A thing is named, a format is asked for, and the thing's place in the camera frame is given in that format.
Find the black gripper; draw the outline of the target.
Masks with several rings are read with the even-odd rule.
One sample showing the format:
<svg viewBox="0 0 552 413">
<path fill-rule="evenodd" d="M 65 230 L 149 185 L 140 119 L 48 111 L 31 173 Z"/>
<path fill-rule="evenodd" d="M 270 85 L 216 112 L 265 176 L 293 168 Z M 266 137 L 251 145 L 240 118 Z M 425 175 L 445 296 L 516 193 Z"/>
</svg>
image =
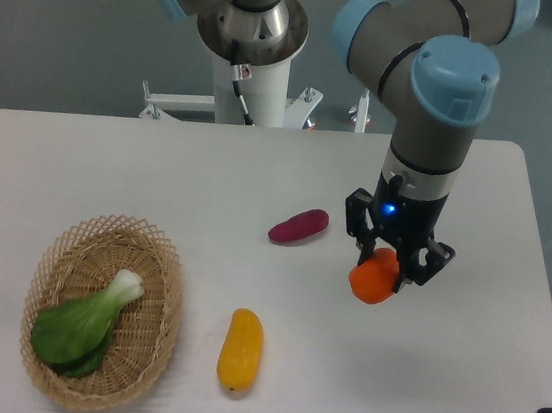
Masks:
<svg viewBox="0 0 552 413">
<path fill-rule="evenodd" d="M 425 285 L 443 270 L 456 255 L 446 243 L 435 240 L 437 221 L 449 197 L 416 200 L 403 195 L 400 175 L 386 180 L 383 174 L 374 192 L 358 188 L 345 199 L 346 232 L 360 252 L 357 266 L 373 256 L 378 238 L 394 247 L 399 264 L 393 292 L 408 284 Z M 367 221 L 368 212 L 372 226 Z"/>
</svg>

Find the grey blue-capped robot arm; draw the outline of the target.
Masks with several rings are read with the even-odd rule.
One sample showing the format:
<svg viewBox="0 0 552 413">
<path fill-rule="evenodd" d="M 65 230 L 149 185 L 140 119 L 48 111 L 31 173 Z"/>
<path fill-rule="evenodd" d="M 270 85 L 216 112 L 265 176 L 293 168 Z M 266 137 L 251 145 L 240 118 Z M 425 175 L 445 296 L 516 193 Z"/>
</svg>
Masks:
<svg viewBox="0 0 552 413">
<path fill-rule="evenodd" d="M 287 69 L 307 40 L 298 0 L 159 0 L 195 17 L 217 65 L 216 120 L 283 127 Z M 489 114 L 500 66 L 493 46 L 532 27 L 539 0 L 350 0 L 331 39 L 350 74 L 395 116 L 374 193 L 346 199 L 346 229 L 371 269 L 377 242 L 397 261 L 391 286 L 423 285 L 453 258 L 434 229 L 478 126 Z"/>
</svg>

